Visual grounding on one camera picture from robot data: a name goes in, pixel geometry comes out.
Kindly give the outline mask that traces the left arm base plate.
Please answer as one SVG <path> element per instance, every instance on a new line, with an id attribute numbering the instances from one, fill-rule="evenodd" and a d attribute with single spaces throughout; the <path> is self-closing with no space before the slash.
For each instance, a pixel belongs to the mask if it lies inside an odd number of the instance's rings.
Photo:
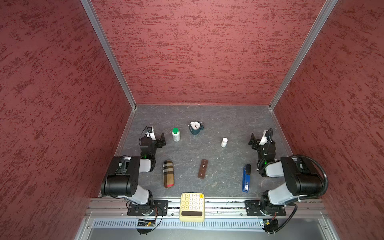
<path id="1" fill-rule="evenodd" d="M 129 202 L 127 215 L 136 217 L 161 217 L 167 214 L 168 205 L 168 200 L 154 200 L 152 205 L 138 205 Z"/>

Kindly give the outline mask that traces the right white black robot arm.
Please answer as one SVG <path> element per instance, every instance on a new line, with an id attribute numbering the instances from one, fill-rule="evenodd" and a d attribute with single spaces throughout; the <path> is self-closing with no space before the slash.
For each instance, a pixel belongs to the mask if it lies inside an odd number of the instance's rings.
<path id="1" fill-rule="evenodd" d="M 257 151 L 256 170 L 264 178 L 283 177 L 285 182 L 279 187 L 265 191 L 260 199 L 259 208 L 265 212 L 288 206 L 307 199 L 316 199 L 324 195 L 329 187 L 325 170 L 314 159 L 303 155 L 276 157 L 276 142 L 273 130 L 264 131 L 261 139 L 251 134 L 249 145 Z"/>

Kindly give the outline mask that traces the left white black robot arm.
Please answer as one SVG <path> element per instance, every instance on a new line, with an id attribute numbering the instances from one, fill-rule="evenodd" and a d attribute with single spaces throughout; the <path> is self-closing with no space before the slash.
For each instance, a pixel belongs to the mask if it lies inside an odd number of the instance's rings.
<path id="1" fill-rule="evenodd" d="M 139 185 L 139 174 L 149 173 L 156 166 L 156 151 L 166 145 L 165 135 L 159 139 L 144 136 L 139 141 L 140 156 L 113 157 L 101 185 L 102 196 L 126 199 L 142 208 L 155 207 L 151 191 Z"/>

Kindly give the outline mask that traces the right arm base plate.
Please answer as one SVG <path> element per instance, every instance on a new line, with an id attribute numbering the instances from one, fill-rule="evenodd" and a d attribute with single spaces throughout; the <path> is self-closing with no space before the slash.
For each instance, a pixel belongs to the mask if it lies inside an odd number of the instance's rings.
<path id="1" fill-rule="evenodd" d="M 247 200 L 244 203 L 248 217 L 284 217 L 287 215 L 284 206 L 272 205 L 259 200 Z"/>

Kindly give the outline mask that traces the green cap white pill bottle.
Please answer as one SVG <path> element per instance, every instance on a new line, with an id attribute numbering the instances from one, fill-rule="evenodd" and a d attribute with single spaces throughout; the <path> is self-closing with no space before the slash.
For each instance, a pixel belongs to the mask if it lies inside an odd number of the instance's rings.
<path id="1" fill-rule="evenodd" d="M 175 142 L 179 142 L 181 139 L 180 130 L 178 128 L 173 128 L 172 129 L 172 136 L 173 136 L 173 140 Z"/>

